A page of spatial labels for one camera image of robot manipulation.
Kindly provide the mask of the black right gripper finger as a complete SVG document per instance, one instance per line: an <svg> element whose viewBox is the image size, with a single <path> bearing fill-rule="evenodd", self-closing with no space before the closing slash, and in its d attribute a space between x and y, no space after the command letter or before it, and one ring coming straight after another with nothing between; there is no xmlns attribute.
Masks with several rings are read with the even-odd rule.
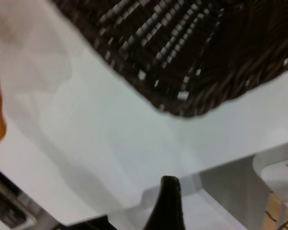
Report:
<svg viewBox="0 0 288 230"><path fill-rule="evenodd" d="M175 176L161 178L158 199L145 230L184 230L181 188Z"/></svg>

